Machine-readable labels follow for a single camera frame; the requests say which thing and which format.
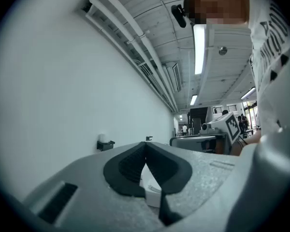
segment air conditioner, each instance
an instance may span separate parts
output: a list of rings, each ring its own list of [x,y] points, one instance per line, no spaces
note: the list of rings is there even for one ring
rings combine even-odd
[[[169,78],[171,80],[172,87],[174,92],[180,92],[182,90],[181,78],[179,74],[179,67],[177,63],[167,63],[166,70],[169,74]]]

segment fluorescent light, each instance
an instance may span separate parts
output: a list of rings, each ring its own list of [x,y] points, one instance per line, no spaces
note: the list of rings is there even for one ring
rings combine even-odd
[[[245,100],[246,98],[248,98],[253,92],[256,91],[256,88],[255,87],[252,87],[245,95],[243,95],[241,97],[242,100]]]
[[[194,25],[194,50],[195,50],[195,74],[201,74],[205,50],[205,28],[202,25]]]
[[[195,100],[197,99],[197,97],[198,97],[197,95],[192,96],[190,106],[193,106],[194,105]]]

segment white ceiling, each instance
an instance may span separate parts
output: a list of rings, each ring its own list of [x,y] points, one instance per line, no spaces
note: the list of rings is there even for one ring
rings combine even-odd
[[[181,28],[171,14],[171,6],[183,4],[183,0],[163,0],[171,15],[178,44],[173,34],[173,26],[160,0],[119,1],[146,33],[162,64],[171,61],[178,63],[182,76],[182,90],[175,93],[174,97],[179,110],[192,108],[190,101],[194,94],[198,94],[194,107],[237,103],[240,102],[240,97],[254,86],[250,71],[244,72],[246,67],[249,68],[247,61],[252,49],[250,30],[246,25],[207,25],[206,47],[211,49],[205,51],[205,67],[202,76],[196,76],[194,75],[192,28],[189,25],[184,29]],[[114,6],[107,0],[101,0],[101,2],[114,13],[132,35],[136,36],[134,30]],[[110,27],[123,42],[127,42],[123,34],[100,11],[97,11],[94,16],[101,18],[105,26]],[[136,39],[146,50],[139,38],[136,37]],[[228,48],[224,56],[218,53],[222,46]],[[142,60],[131,45],[127,45],[127,48],[135,58]]]

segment white t-shirt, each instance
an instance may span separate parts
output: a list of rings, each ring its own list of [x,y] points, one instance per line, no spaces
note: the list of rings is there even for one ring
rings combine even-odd
[[[253,44],[249,63],[255,80],[258,119],[262,134],[279,129],[279,119],[264,91],[275,81],[290,53],[290,26],[272,0],[249,0],[249,23]]]

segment person's arm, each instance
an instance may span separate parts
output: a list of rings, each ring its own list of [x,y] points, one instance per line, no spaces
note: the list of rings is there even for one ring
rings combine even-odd
[[[258,130],[251,137],[245,138],[245,142],[247,144],[257,144],[260,141],[260,138],[261,138],[261,130]],[[242,143],[242,145],[245,147],[246,144],[243,142],[243,140],[241,139],[239,140]],[[242,146],[237,141],[235,141],[234,144],[232,145],[230,155],[239,156],[241,152],[242,152]]]

